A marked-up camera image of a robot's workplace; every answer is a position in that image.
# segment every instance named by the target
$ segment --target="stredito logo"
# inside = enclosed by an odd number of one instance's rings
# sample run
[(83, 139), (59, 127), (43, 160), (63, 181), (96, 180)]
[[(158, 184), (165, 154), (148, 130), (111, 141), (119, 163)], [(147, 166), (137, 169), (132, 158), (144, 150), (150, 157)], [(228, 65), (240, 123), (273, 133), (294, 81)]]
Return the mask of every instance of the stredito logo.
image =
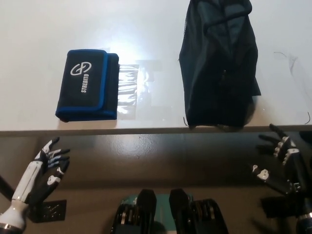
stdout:
[(70, 71), (70, 74), (72, 76), (78, 76), (81, 75), (82, 73), (86, 73), (89, 71), (92, 67), (92, 64), (89, 62), (82, 62), (77, 64), (73, 69)]

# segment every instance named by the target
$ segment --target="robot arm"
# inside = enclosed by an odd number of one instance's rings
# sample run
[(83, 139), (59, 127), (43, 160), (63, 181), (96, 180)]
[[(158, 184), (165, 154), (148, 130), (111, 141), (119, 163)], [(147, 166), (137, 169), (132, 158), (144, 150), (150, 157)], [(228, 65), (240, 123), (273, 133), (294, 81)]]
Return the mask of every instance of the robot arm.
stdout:
[(271, 144), (260, 145), (257, 148), (260, 153), (272, 155), (281, 162), (285, 178), (278, 178), (266, 169), (259, 169), (257, 165), (252, 167), (253, 174), (269, 187), (294, 201), (297, 233), (312, 233), (312, 180), (306, 164), (301, 152), (288, 135), (272, 124), (270, 129), (276, 132), (280, 139), (260, 135), (262, 140)]
[[(0, 234), (22, 233), (26, 227), (28, 208), (43, 202), (60, 183), (69, 166), (69, 157), (63, 154), (70, 150), (51, 151), (58, 141), (59, 137), (49, 141), (29, 163), (13, 194), (10, 208), (0, 216)], [(55, 167), (56, 172), (36, 187), (48, 169)]]

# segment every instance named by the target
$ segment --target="black fabric bag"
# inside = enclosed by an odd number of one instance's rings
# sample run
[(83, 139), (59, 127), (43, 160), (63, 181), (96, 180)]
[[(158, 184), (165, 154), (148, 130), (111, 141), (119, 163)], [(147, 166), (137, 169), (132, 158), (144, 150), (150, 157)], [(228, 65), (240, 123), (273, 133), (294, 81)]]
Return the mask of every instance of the black fabric bag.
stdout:
[(249, 0), (191, 0), (179, 62), (189, 126), (244, 126), (258, 49)]

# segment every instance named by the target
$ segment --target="white tabletop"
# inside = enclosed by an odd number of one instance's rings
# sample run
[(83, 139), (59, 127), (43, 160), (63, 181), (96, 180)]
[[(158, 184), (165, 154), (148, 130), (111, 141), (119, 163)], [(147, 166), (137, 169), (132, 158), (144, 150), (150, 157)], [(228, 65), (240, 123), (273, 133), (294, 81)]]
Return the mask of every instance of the white tabletop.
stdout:
[[(0, 136), (192, 132), (178, 56), (189, 0), (3, 0)], [(312, 130), (312, 2), (253, 0), (262, 96), (244, 131)], [(118, 120), (55, 116), (66, 55), (104, 49), (121, 64)], [(197, 132), (216, 132), (215, 127)]]

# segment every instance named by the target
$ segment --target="black cloth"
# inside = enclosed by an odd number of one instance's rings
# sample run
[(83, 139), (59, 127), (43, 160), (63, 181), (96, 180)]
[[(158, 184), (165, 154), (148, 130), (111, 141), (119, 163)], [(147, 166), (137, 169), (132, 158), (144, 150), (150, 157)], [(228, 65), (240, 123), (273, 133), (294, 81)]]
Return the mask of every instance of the black cloth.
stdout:
[(191, 0), (179, 56), (189, 126), (246, 123), (258, 49), (249, 0)]
[(116, 119), (118, 61), (103, 50), (69, 51), (56, 116), (64, 122)]

